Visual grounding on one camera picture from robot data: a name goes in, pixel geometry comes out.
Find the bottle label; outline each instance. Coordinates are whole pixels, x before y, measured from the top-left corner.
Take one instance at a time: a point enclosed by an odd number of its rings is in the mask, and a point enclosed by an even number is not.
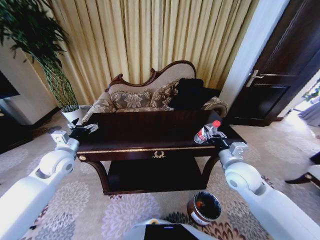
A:
[[[205,129],[202,128],[198,133],[197,133],[198,137],[202,140],[205,141],[206,137],[205,137]]]

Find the dark wooden door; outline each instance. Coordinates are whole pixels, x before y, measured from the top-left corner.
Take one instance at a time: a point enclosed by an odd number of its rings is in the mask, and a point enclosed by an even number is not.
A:
[[[320,69],[320,1],[291,0],[234,101],[231,124],[268,126]]]

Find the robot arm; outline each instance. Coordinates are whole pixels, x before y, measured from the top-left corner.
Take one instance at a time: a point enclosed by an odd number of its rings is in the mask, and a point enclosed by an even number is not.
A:
[[[79,142],[65,131],[52,134],[57,143],[39,165],[17,181],[0,198],[0,239],[20,239],[56,192],[58,184],[74,168]]]
[[[282,192],[270,187],[257,169],[244,163],[243,142],[219,153],[228,185],[248,203],[250,211],[274,239],[319,240],[320,227]]]

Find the table drawer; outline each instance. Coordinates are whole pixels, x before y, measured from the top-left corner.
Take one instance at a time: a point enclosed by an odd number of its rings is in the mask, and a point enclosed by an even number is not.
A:
[[[122,149],[101,151],[79,151],[77,157],[85,161],[115,161],[136,159],[164,159],[183,156],[201,157],[213,156],[216,153],[214,146],[199,147],[171,147],[171,148],[149,148],[149,149]]]

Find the dark wooden table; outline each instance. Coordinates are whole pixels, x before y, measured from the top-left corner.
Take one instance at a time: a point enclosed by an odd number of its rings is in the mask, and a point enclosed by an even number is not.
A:
[[[94,113],[88,123],[99,129],[80,139],[76,155],[95,168],[105,195],[205,189],[218,150],[194,135],[214,120],[207,110]],[[244,142],[227,124],[219,130],[228,144]],[[202,173],[201,156],[211,156]],[[112,161],[108,174],[101,161]]]

